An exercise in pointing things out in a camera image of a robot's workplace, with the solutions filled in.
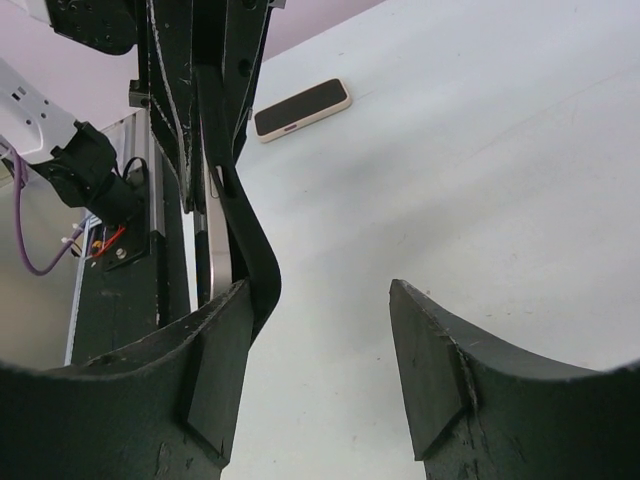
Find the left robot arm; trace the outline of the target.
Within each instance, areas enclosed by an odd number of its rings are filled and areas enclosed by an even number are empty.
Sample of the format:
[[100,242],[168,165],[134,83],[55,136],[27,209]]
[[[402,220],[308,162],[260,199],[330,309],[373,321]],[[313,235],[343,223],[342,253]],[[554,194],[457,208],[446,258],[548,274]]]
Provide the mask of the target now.
[[[272,4],[268,1],[33,1],[31,16],[95,51],[135,52],[132,106],[149,112],[152,134],[169,160],[182,204],[204,203],[211,180],[234,231],[258,220],[236,170],[246,139]],[[134,211],[133,196],[114,173],[115,154],[97,130],[1,69],[1,104],[37,136],[31,164],[72,207],[110,224]]]

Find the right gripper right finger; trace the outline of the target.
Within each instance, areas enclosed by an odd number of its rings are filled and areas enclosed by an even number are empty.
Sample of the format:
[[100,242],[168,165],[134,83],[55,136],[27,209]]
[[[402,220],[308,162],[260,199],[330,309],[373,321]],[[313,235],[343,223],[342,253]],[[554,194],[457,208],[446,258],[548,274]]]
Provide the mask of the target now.
[[403,280],[390,317],[415,459],[429,479],[635,479],[639,366],[542,357]]

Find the bare phone silver edge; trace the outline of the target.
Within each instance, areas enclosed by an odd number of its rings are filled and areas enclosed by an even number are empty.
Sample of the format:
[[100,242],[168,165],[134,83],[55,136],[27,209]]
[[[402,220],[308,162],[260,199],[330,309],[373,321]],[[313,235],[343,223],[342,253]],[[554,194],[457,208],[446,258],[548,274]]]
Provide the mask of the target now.
[[233,283],[231,250],[226,217],[214,176],[203,156],[205,218],[208,237],[210,296],[215,298]]

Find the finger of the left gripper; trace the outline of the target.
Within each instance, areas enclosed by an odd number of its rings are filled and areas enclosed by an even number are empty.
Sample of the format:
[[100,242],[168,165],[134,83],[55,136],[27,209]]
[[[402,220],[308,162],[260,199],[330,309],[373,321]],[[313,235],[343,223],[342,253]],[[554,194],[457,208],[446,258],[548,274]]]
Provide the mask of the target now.
[[170,163],[185,212],[194,209],[199,161],[193,80],[191,1],[149,1],[148,70],[151,127]]
[[247,138],[271,7],[268,1],[228,0],[222,4],[222,124],[237,162]]

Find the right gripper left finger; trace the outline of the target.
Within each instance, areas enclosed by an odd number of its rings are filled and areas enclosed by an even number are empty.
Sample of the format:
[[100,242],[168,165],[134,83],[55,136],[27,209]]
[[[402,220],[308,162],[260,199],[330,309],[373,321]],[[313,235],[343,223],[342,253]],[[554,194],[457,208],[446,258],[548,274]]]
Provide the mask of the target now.
[[5,479],[217,479],[228,465],[251,343],[235,283],[86,364],[1,367]]

